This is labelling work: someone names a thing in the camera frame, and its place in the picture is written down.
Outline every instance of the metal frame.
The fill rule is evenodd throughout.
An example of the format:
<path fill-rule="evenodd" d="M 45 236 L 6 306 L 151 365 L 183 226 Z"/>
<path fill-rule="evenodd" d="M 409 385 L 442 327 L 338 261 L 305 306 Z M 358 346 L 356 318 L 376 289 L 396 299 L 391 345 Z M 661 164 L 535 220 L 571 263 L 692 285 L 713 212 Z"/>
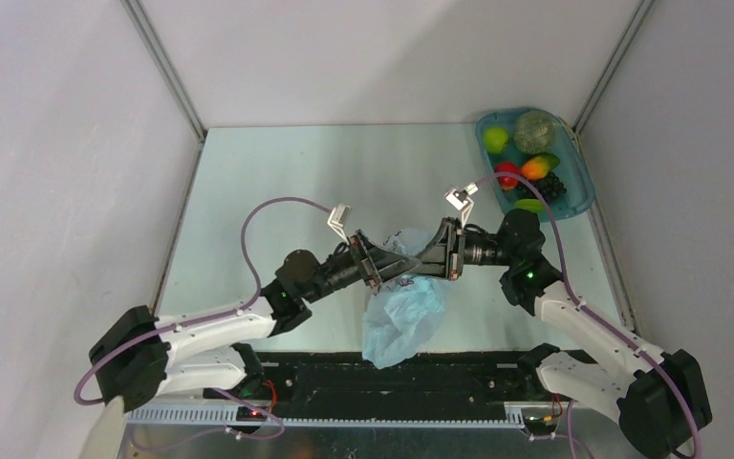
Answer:
<path fill-rule="evenodd" d="M 612 51 L 612 55 L 609 56 L 609 60 L 606 62 L 603 72 L 595 83 L 593 91 L 590 93 L 587 101 L 584 102 L 584 106 L 581 108 L 581 112 L 575 120 L 575 125 L 572 129 L 574 129 L 578 135 L 581 135 L 587 127 L 594 109 L 603 97 L 603 93 L 606 91 L 606 88 L 609 87 L 609 83 L 612 81 L 612 77 L 615 76 L 617 68 L 620 67 L 620 63 L 623 61 L 623 56 L 625 56 L 629 51 L 629 48 L 637 37 L 637 33 L 640 32 L 640 28 L 642 28 L 646 17 L 648 17 L 648 14 L 651 12 L 655 3 L 656 0 L 640 0 L 640 3 L 637 4 L 635 12 L 632 13 L 632 17 L 629 19 L 629 23 L 623 31 L 623 35 L 621 35 L 620 39 L 617 41 L 617 45 Z"/>
<path fill-rule="evenodd" d="M 166 262 L 163 268 L 162 280 L 159 285 L 159 288 L 157 289 L 155 293 L 155 298 L 152 303 L 154 307 L 158 307 L 159 302 L 161 301 L 163 286 L 169 274 L 169 268 L 172 263 L 172 258 L 174 255 L 176 243 L 178 241 L 179 234 L 182 229 L 184 213 L 186 211 L 186 206 L 187 206 L 187 203 L 189 202 L 189 197 L 190 197 L 192 187 L 195 181 L 198 164 L 201 159 L 201 153 L 204 148 L 204 141 L 206 138 L 207 129 L 204 126 L 204 124 L 202 123 L 201 118 L 199 117 L 195 109 L 195 106 L 193 105 L 192 100 L 189 97 L 189 94 L 187 93 L 186 89 L 184 88 L 184 84 L 182 83 L 172 61 L 170 60 L 169 56 L 167 55 L 167 52 L 158 34 L 156 33 L 156 30 L 142 4 L 143 1 L 142 0 L 120 0 L 120 1 L 122 5 L 125 7 L 131 21 L 134 23 L 134 26 L 137 29 L 137 32 L 139 33 L 140 39 L 144 43 L 145 48 L 148 50 L 148 53 L 150 53 L 151 58 L 153 59 L 154 63 L 156 64 L 157 68 L 160 70 L 162 74 L 162 78 L 164 79 L 165 84 L 167 85 L 171 95 L 173 96 L 173 99 L 176 100 L 180 110 L 184 114 L 184 117 L 187 119 L 191 129 L 193 130 L 196 138 L 199 141 L 198 150 L 196 154 L 196 161 L 195 161 L 195 164 L 193 165 L 193 169 L 190 174 L 190 181 L 189 181 L 189 184 L 187 185 L 187 190 L 184 195 L 184 200 L 183 200 L 182 210 L 179 216 L 179 221 L 177 223 L 176 231 L 175 231 L 172 243 L 170 245 L 167 259 L 166 259 Z M 655 3 L 656 3 L 656 0 L 640 0 L 639 4 L 637 5 L 635 12 L 633 13 L 629 23 L 627 24 L 622 36 L 618 40 L 615 46 L 615 49 L 612 52 L 612 55 L 609 57 L 609 60 L 607 61 L 607 64 L 604 67 L 601 73 L 601 76 L 595 83 L 593 90 L 591 91 L 589 97 L 585 101 L 584 106 L 582 107 L 581 112 L 579 113 L 578 118 L 576 119 L 574 123 L 572 131 L 574 131 L 577 135 L 580 135 L 581 133 L 583 133 L 584 129 L 586 128 L 587 124 L 589 123 L 589 120 L 595 108 L 597 107 L 597 104 L 600 102 L 600 99 L 602 98 L 606 89 L 609 87 L 609 83 L 611 82 L 612 78 L 614 77 L 614 74 L 616 70 L 618 69 L 620 63 L 622 62 L 623 57 L 629 51 L 632 43 L 634 42 L 637 36 L 637 33 L 640 31 L 646 17 L 653 9 L 653 6 L 655 5 Z M 615 252 L 613 249 L 613 245 L 612 245 L 611 239 L 609 238 L 609 233 L 607 232 L 606 224 L 601 215 L 600 207 L 598 206 L 597 203 L 593 204 L 592 208 L 590 209 L 589 218 L 593 225 L 594 236 L 597 241 L 597 245 L 600 248 L 604 266 L 606 267 L 606 270 L 607 270 L 607 275 L 609 277 L 610 286 L 612 288 L 613 294 L 615 295 L 615 303 L 618 306 L 618 310 L 621 315 L 621 320 L 623 321 L 624 325 L 627 328 L 635 329 L 634 311 L 629 303 L 629 297 L 627 295 L 627 291 L 623 283 L 623 278 L 622 278 L 620 269 L 615 259 Z M 511 404 L 511 406 L 508 406 L 508 409 L 512 409 L 514 412 L 517 412 L 519 416 L 521 416 L 521 410 L 520 410 L 521 407 L 543 408 L 547 405 L 549 404 L 542 404 L 539 402 Z M 219 409 L 219 406 L 217 404 L 210 404 L 206 406 L 206 409 L 217 410 Z M 309 420 L 293 420 L 293 421 L 300 421 L 300 424 L 303 426 L 319 426 L 319 421 L 309 422 L 308 424 L 306 424 L 304 421 L 309 421 Z M 183 423 L 184 421 L 178 421 L 175 424 L 183 424 Z M 341 423 L 333 422 L 333 425 L 341 426 Z"/>
<path fill-rule="evenodd" d="M 198 141 L 203 142 L 206 138 L 206 127 L 201 122 L 201 118 L 199 118 L 198 112 L 192 104 L 192 100 L 190 100 L 186 89 L 184 89 L 184 84 L 179 78 L 173 62 L 167 55 L 167 51 L 164 49 L 162 41 L 156 33 L 156 29 L 153 27 L 153 23 L 150 22 L 150 18 L 141 0 L 120 1 L 128 12 L 128 17 L 131 18 L 131 22 L 134 23 L 141 41 L 144 43 L 144 47 L 147 48 L 147 52 L 150 53 L 150 57 L 153 58 L 153 62 L 162 73 L 162 78 L 164 79 L 164 83 L 167 84 L 170 94 L 173 95 L 176 103 L 179 104 L 179 109 L 181 109 L 184 117 L 189 122 Z"/>

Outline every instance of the table surface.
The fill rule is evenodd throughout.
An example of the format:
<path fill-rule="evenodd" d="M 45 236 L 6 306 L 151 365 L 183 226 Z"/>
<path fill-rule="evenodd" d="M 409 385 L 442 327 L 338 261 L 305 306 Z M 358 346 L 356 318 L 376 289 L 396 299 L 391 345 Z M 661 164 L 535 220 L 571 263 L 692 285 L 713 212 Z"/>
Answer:
<path fill-rule="evenodd" d="M 471 124 L 258 127 L 211 129 L 159 303 L 160 315 L 206 311 L 249 298 L 254 281 L 243 261 L 240 229 L 264 201 L 298 196 L 326 207 L 353 207 L 348 233 L 377 242 L 404 228 L 434 231 L 457 212 L 443 198 L 450 186 L 486 175 Z M 495 231 L 502 211 L 486 185 L 473 196 L 471 223 Z M 285 255 L 307 249 L 324 259 L 340 239 L 327 215 L 297 203 L 263 209 L 248 229 L 248 250 L 264 283 Z M 618 317 L 591 222 L 558 223 L 573 287 Z M 545 256 L 557 266 L 549 224 Z M 568 337 L 511 307 L 499 287 L 505 268 L 465 267 L 448 296 L 443 325 L 422 352 L 529 350 L 543 342 L 577 347 Z M 361 283 L 315 302 L 313 317 L 291 333 L 254 341 L 257 350 L 361 350 L 361 317 L 369 297 Z"/>

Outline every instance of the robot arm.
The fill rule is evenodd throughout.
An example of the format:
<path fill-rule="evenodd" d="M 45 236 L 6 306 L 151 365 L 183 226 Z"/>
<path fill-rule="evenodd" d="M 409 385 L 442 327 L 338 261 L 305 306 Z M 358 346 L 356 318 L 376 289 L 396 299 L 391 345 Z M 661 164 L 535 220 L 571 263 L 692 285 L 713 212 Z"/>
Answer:
<path fill-rule="evenodd" d="M 168 330 L 130 347 L 97 371 L 103 400 L 122 396 L 125 410 L 130 411 L 158 395 L 187 389 L 232 388 L 245 396 L 259 386 L 262 368 L 250 346 L 240 341 L 289 332 L 311 316 L 307 303 L 359 280 L 373 289 L 403 274 L 457 280 L 464 265 L 489 265 L 508 267 L 500 283 L 511 305 L 565 332 L 596 362 L 582 363 L 543 344 L 520 361 L 525 378 L 618 422 L 646 456 L 664 457 L 659 454 L 670 453 L 690 433 L 668 386 L 637 355 L 642 350 L 672 376 L 692 411 L 698 413 L 700 428 L 710 422 L 696 360 L 684 351 L 668 355 L 619 324 L 582 314 L 582 308 L 593 313 L 596 309 L 570 302 L 561 273 L 541 253 L 545 236 L 534 214 L 519 209 L 508 212 L 496 233 L 467 226 L 465 218 L 465 209 L 459 220 L 443 218 L 432 241 L 417 256 L 388 251 L 360 230 L 344 237 L 346 243 L 322 263 L 309 251 L 293 251 L 246 310 L 217 320 L 184 328 L 179 324 L 193 317 L 153 317 L 143 306 L 129 310 L 94 346 L 92 363 L 153 329 Z M 332 228 L 343 235 L 341 226 Z M 242 304 L 235 302 L 219 310 Z M 613 330 L 630 337 L 637 350 L 619 340 Z"/>

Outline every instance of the blue plastic tray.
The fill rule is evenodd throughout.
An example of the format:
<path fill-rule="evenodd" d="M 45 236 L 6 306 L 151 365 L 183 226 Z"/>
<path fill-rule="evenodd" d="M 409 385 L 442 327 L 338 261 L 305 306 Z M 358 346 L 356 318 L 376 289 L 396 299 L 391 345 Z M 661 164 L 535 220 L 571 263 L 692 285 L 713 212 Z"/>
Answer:
<path fill-rule="evenodd" d="M 504 161 L 511 161 L 521 167 L 528 159 L 532 158 L 531 155 L 522 153 L 513 144 L 513 128 L 516 120 L 530 110 L 540 109 L 522 107 L 503 110 L 485 115 L 477 122 L 477 142 L 480 144 L 483 161 L 486 163 L 489 173 L 493 173 L 494 167 Z M 550 209 L 556 220 L 563 220 L 574 217 L 590 208 L 594 202 L 595 192 L 587 165 L 584 163 L 583 158 L 581 158 L 580 152 L 575 148 L 569 133 L 563 127 L 564 123 L 555 115 L 550 115 L 555 121 L 556 136 L 555 142 L 548 151 L 561 160 L 561 164 L 552 172 L 561 179 L 561 182 L 567 188 L 567 194 L 550 203 Z M 494 126 L 503 127 L 510 134 L 510 141 L 502 151 L 502 154 L 499 155 L 489 154 L 483 143 L 483 132 L 489 127 Z M 519 199 L 519 192 L 515 189 L 503 192 L 498 181 L 492 182 L 492 186 L 494 187 L 499 204 L 502 206 L 502 211 L 507 212 L 513 209 L 513 204 Z M 539 212 L 539 220 L 542 222 L 548 221 L 547 213 Z"/>

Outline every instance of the light blue plastic bag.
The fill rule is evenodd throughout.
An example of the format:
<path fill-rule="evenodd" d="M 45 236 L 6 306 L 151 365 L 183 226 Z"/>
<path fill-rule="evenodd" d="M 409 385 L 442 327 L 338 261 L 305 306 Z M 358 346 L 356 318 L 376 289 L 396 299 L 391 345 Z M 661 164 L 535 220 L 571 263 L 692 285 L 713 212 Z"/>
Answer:
<path fill-rule="evenodd" d="M 384 245 L 390 251 L 417 255 L 433 236 L 423 229 L 403 229 Z M 419 275 L 382 285 L 364 312 L 361 357 L 380 369 L 415 356 L 443 322 L 447 290 L 447 280 Z"/>

